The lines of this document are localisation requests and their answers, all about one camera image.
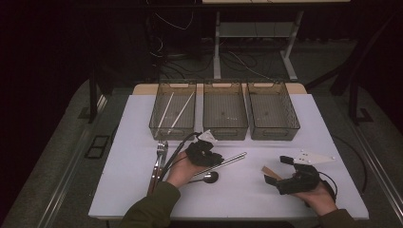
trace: silver spoon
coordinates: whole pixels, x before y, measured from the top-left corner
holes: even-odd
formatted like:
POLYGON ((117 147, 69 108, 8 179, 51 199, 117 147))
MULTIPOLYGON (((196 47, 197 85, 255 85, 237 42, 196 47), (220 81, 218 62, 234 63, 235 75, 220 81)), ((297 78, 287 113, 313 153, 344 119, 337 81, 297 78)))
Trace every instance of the silver spoon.
POLYGON ((202 179, 200 179, 200 180, 192 180, 189 183, 197 182, 197 181, 204 181, 206 183, 214 183, 218 179, 219 179, 219 173, 217 173, 216 171, 213 171, 213 172, 210 172, 210 173, 206 173, 202 179))

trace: floor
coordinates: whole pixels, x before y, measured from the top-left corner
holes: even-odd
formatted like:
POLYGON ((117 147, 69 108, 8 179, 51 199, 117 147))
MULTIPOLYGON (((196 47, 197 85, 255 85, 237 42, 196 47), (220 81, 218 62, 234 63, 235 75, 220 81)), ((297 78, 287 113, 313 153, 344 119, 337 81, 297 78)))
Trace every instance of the floor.
MULTIPOLYGON (((270 39, 223 40, 221 77, 286 79, 287 74, 278 54, 284 44, 283 40, 270 39)), ((306 85, 337 67, 346 60, 354 46, 355 41, 347 40, 296 42, 290 58, 298 82, 306 85)), ((212 78, 211 40, 203 40, 202 50, 203 55, 199 59, 188 59, 171 50, 172 54, 161 67, 161 78, 184 77, 200 81, 212 78)), ((394 192, 403 192, 403 137, 364 89, 359 90, 358 105, 365 108, 374 121, 359 126, 352 124, 346 114, 348 93, 332 96, 329 92, 331 84, 332 80, 326 81, 308 92, 313 94, 356 188, 365 191, 362 198, 370 219, 360 221, 360 224, 373 228, 402 227, 402 217, 395 212, 402 200, 394 192), (367 175, 360 158, 365 163, 367 175), (381 168, 373 161, 378 161, 381 168)), ((87 213, 131 91, 130 87, 117 87, 111 95, 100 95, 99 115, 94 123, 89 124, 82 113, 89 104, 88 83, 78 88, 2 227, 118 226, 119 221, 101 221, 90 218, 87 213), (104 154, 100 159, 86 159, 85 153, 97 136, 107 137, 104 154)), ((317 225, 316 220, 289 222, 297 228, 317 225)), ((225 226, 285 227, 281 224, 270 226, 266 222, 226 223, 225 226)))

